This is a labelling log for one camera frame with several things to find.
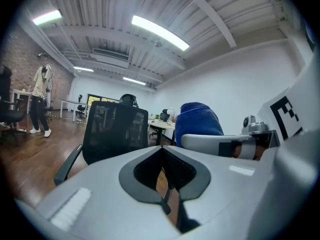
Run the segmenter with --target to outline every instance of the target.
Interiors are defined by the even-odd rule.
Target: person
[[[48,64],[48,56],[45,53],[40,53],[38,56],[38,61],[41,67],[38,68],[34,76],[33,81],[35,81],[35,86],[32,91],[32,100],[30,108],[30,117],[33,124],[33,128],[30,130],[31,134],[40,133],[38,119],[44,128],[44,137],[49,137],[51,130],[49,129],[48,122],[45,117],[45,105],[46,101],[46,90],[49,87],[49,83],[52,80],[51,67]]]

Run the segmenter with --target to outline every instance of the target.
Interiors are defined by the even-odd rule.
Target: dark pants
[[[30,109],[30,117],[32,120],[32,124],[34,129],[38,130],[38,119],[40,120],[41,124],[43,125],[43,128],[45,131],[49,130],[49,126],[45,117],[45,111],[44,111],[44,100],[40,97],[36,97],[32,95],[32,101],[31,101],[31,109]]]

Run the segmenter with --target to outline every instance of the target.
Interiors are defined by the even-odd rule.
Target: ceiling
[[[59,53],[66,68],[87,67],[94,69],[92,74],[119,80],[127,76],[152,89],[219,55],[284,38],[278,24],[286,19],[281,0],[29,0],[22,11],[33,19],[52,9],[60,9],[62,20],[29,35],[36,42],[45,40],[43,48]],[[166,28],[190,47],[181,51],[133,26],[133,15]],[[97,61],[93,48],[128,55],[129,66]]]

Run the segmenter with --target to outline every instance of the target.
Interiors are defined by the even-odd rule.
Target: vent grille
[[[129,61],[129,56],[125,55],[125,54],[121,54],[115,51],[111,51],[111,50],[105,50],[105,49],[98,49],[98,48],[93,48],[92,49],[92,53],[93,54],[99,54],[99,55],[105,55],[105,56],[109,56],[109,57],[113,57],[113,58],[117,58],[123,61]]]

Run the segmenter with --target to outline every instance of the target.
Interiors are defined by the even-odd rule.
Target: air vent
[[[111,50],[93,48],[91,57],[95,58],[98,62],[106,63],[111,66],[118,66],[126,69],[129,66],[128,55]]]
[[[128,55],[125,55],[125,54],[122,54],[122,53],[118,53],[118,52],[115,52],[115,51],[111,51],[111,50],[93,48],[92,49],[92,53],[93,54],[106,55],[106,56],[110,56],[110,57],[121,59],[121,60],[125,60],[125,61],[129,60],[129,56]]]

